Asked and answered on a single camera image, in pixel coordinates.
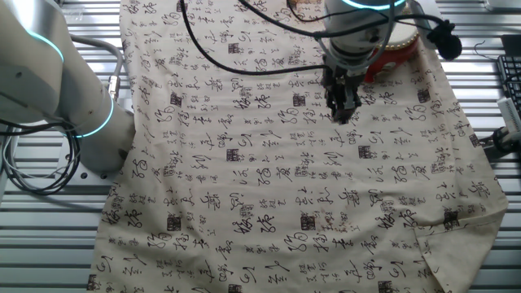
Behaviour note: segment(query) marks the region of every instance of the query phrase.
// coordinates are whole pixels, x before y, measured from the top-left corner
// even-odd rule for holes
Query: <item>beige cloth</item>
[[[254,3],[322,29],[284,1]],[[137,134],[88,291],[466,292],[507,199],[435,52],[420,44],[361,87],[353,123],[335,125],[320,71],[234,75],[202,58],[173,0],[121,8]],[[240,8],[188,4],[214,58],[252,71],[320,64],[315,41]]]

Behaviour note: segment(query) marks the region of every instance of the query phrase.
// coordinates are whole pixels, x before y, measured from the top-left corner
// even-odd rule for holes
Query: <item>black cable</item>
[[[358,8],[358,9],[351,10],[351,11],[330,13],[328,15],[317,17],[315,19],[305,20],[305,19],[303,19],[302,17],[300,17],[299,15],[296,14],[296,11],[293,9],[293,6],[290,4],[290,0],[286,0],[286,4],[290,8],[290,11],[293,14],[293,16],[296,17],[301,22],[315,22],[315,21],[319,21],[319,20],[324,20],[324,19],[332,17],[332,16],[347,15],[347,14],[350,14],[350,13],[353,13],[353,12],[359,12],[359,11],[373,11],[374,13],[380,14],[383,18],[385,18],[387,21],[389,21],[389,17],[387,15],[385,15],[382,12],[376,11],[375,9],[370,9],[370,8]]]
[[[325,69],[325,68],[327,68],[327,66],[323,64],[323,65],[304,66],[304,67],[298,67],[298,68],[287,68],[287,69],[280,69],[280,70],[272,70],[272,71],[265,71],[265,72],[249,72],[249,71],[245,71],[245,70],[241,70],[241,69],[235,69],[235,68],[230,68],[228,66],[225,66],[224,64],[221,64],[218,61],[216,61],[214,58],[212,58],[212,56],[210,56],[203,49],[203,47],[199,44],[199,42],[197,41],[197,38],[194,35],[194,32],[191,29],[190,21],[188,20],[188,15],[186,13],[185,1],[184,0],[179,0],[179,2],[180,2],[180,8],[181,8],[181,12],[182,12],[182,18],[183,18],[183,21],[185,23],[186,30],[188,31],[188,34],[190,35],[190,39],[194,42],[195,47],[204,56],[204,58],[206,58],[213,65],[217,66],[220,69],[224,69],[224,70],[226,70],[228,72],[232,72],[232,73],[236,73],[236,74],[242,74],[242,75],[267,76],[267,75],[273,75],[273,74],[292,73],[292,72],[300,72],[300,71],[307,71],[307,70],[318,70],[318,69]],[[291,26],[279,23],[277,20],[273,20],[273,19],[269,18],[267,15],[264,15],[262,12],[258,11],[255,7],[251,6],[249,3],[245,2],[244,0],[239,0],[239,2],[241,2],[241,4],[246,6],[248,9],[252,10],[254,13],[256,13],[258,16],[260,16],[262,19],[264,19],[264,20],[266,20],[266,21],[268,21],[268,22],[270,22],[272,24],[275,24],[278,27],[287,29],[287,30],[289,30],[289,31],[291,31],[293,33],[302,34],[302,35],[305,35],[305,36],[308,36],[308,37],[314,37],[315,39],[323,38],[323,37],[340,37],[340,36],[351,34],[351,33],[357,33],[357,32],[360,32],[361,30],[364,30],[364,29],[367,29],[367,28],[372,28],[372,27],[377,26],[377,25],[386,24],[388,22],[388,19],[389,19],[386,15],[383,15],[383,16],[385,16],[385,20],[375,21],[375,22],[372,22],[372,23],[369,23],[369,24],[365,24],[365,25],[359,26],[357,28],[345,30],[345,31],[342,31],[342,32],[337,32],[337,33],[315,32],[315,33],[311,33],[311,32],[307,32],[307,31],[304,31],[304,30],[301,30],[301,29],[297,29],[297,28],[292,28]],[[331,14],[331,15],[340,15],[340,14],[346,14],[346,12],[340,12],[340,13]],[[410,20],[410,19],[432,20],[432,21],[435,21],[438,24],[444,24],[444,21],[442,19],[440,19],[438,17],[435,17],[433,15],[399,15],[399,16],[396,16],[394,18],[394,20],[396,22],[399,22],[399,23],[402,23],[402,24],[407,24],[407,25],[414,25],[416,27],[424,28],[424,27],[418,26],[416,24],[408,24],[408,23],[400,22],[400,20]]]
[[[18,125],[13,124],[11,122],[6,122],[6,125],[9,125],[7,128],[7,131],[5,132],[7,135],[4,136],[3,142],[2,142],[2,155],[3,151],[6,150],[6,162],[2,164],[3,170],[6,172],[8,178],[10,181],[19,189],[33,193],[35,195],[53,195],[60,190],[62,190],[73,178],[75,172],[77,171],[79,165],[80,165],[80,140],[77,138],[77,132],[74,130],[74,127],[72,125],[69,125],[67,123],[51,123],[48,125],[39,125],[39,126],[24,126],[24,125]],[[65,135],[68,139],[68,146],[69,146],[69,156],[68,156],[68,163],[66,167],[64,168],[64,171],[61,173],[59,178],[55,180],[52,184],[37,188],[34,186],[29,185],[23,178],[23,176],[19,173],[18,170],[15,169],[15,160],[12,155],[11,151],[8,151],[7,148],[11,148],[12,140],[9,140],[9,137],[12,136],[19,136],[24,135],[24,133],[34,133],[38,131],[42,131],[45,129],[49,129],[55,126],[62,127],[65,131]],[[29,131],[25,132],[16,132],[15,129],[30,129]]]
[[[192,28],[190,26],[190,21],[188,20],[188,15],[186,14],[186,6],[184,0],[179,0],[181,4],[181,12],[182,12],[182,18],[185,22],[186,30],[188,31],[188,34],[190,35],[191,40],[194,42],[195,47],[197,47],[197,50],[204,56],[204,58],[208,59],[213,65],[219,67],[220,69],[224,69],[228,72],[236,73],[236,74],[243,74],[243,75],[249,75],[249,76],[266,76],[266,75],[273,75],[273,74],[281,74],[281,73],[292,73],[292,72],[300,72],[300,71],[307,71],[307,70],[317,70],[317,69],[324,69],[327,68],[326,65],[313,65],[313,66],[303,66],[298,68],[286,68],[286,69],[280,69],[280,70],[272,70],[272,71],[266,71],[266,72],[249,72],[245,70],[235,69],[227,67],[219,62],[217,62],[212,56],[210,56],[206,51],[204,51],[203,47],[199,44],[197,39],[195,38],[194,32],[192,31]]]
[[[475,44],[475,45],[474,45],[474,52],[475,52],[478,56],[481,56],[481,57],[483,57],[483,58],[491,59],[491,60],[496,61],[494,58],[492,58],[492,57],[488,57],[487,55],[483,55],[483,54],[480,54],[480,53],[478,52],[478,46],[483,45],[485,42],[486,42],[486,40],[483,40],[481,43],[477,43],[477,44]]]
[[[278,27],[284,28],[293,33],[298,33],[298,34],[301,34],[301,35],[304,35],[307,37],[314,37],[314,38],[342,37],[342,36],[349,35],[352,33],[358,33],[364,29],[373,28],[374,26],[386,24],[388,22],[388,20],[377,20],[372,23],[361,25],[357,28],[352,28],[352,29],[348,29],[348,30],[344,30],[344,31],[340,31],[340,32],[328,33],[328,32],[322,31],[322,32],[313,33],[313,32],[304,31],[302,29],[293,28],[286,24],[282,24],[282,23],[278,22],[277,20],[274,20],[274,19],[270,18],[269,16],[265,15],[264,13],[260,12],[258,9],[256,9],[254,6],[252,6],[250,3],[246,2],[246,0],[239,0],[239,2],[241,4],[243,4],[246,8],[251,10],[253,13],[255,13],[256,15],[261,17],[263,20],[266,20],[266,21],[270,22],[271,24],[277,25]],[[394,18],[395,21],[396,20],[415,20],[415,19],[431,20],[440,25],[445,24],[445,22],[442,19],[435,17],[433,15],[410,14],[410,15],[399,15]]]

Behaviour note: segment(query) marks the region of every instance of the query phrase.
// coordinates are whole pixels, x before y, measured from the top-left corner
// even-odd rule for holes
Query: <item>aluminum profile table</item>
[[[500,36],[521,33],[521,15],[493,14],[483,1],[437,1],[445,18],[456,25],[463,54],[443,62],[450,85],[478,137],[504,126],[496,104],[502,96],[494,61],[503,54]],[[96,37],[121,48],[119,1],[69,0],[63,9],[72,33]],[[99,78],[106,81],[116,59],[103,50],[77,44],[81,55]],[[119,103],[130,108],[128,75],[123,72]],[[58,164],[63,136],[45,131],[20,138],[18,165],[26,173],[52,172]],[[501,230],[470,293],[521,292],[521,174],[517,155],[492,165],[510,205]],[[50,179],[33,179],[43,185]],[[93,258],[94,237],[108,186],[66,188],[42,199],[18,190],[0,178],[0,292],[84,292]]]

